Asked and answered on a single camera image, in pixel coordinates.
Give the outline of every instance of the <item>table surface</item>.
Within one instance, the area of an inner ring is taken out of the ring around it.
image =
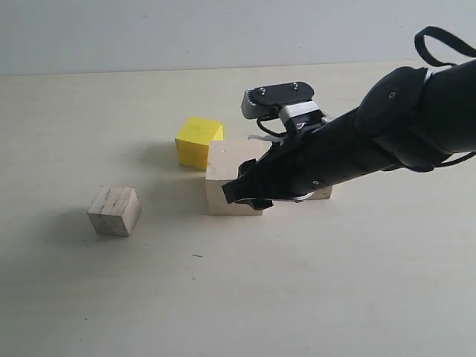
[[[215,217],[176,157],[189,116],[260,133],[246,88],[338,115],[404,64],[0,77],[0,355],[474,356],[476,161]],[[94,233],[101,185],[136,188],[131,237]]]

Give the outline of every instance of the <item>yellow cube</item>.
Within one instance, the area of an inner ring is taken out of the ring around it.
[[[176,137],[180,164],[206,171],[210,142],[221,140],[223,124],[203,118],[188,118]]]

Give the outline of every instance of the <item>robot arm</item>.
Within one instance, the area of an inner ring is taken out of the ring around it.
[[[243,115],[257,119],[273,142],[259,160],[242,163],[237,179],[223,186],[228,203],[264,210],[273,201],[299,202],[321,188],[377,171],[427,173],[476,155],[476,60],[439,62],[426,50],[424,36],[476,57],[465,42],[428,27],[415,36],[416,49],[429,64],[450,68],[436,74],[427,68],[397,68],[357,108],[335,119],[312,100],[314,91],[306,83],[246,91]],[[285,132],[264,127],[263,122],[278,118]],[[447,162],[462,152],[469,154]]]

